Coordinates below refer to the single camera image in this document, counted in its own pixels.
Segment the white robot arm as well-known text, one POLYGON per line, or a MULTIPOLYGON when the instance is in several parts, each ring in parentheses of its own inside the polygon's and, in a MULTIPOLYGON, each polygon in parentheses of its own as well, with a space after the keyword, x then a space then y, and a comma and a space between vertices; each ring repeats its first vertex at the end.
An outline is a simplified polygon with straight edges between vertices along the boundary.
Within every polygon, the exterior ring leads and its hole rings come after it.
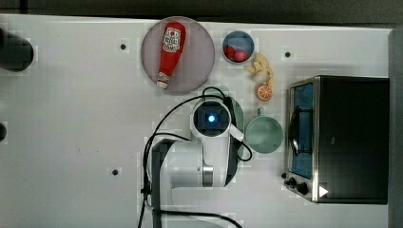
POLYGON ((180 209, 172 197, 176 188, 218 188, 231 182, 240 161, 241 121, 241 109, 232 98, 200 99, 190 112, 191 139, 163 139, 152 147, 153 228, 241 228, 226 216, 180 209))

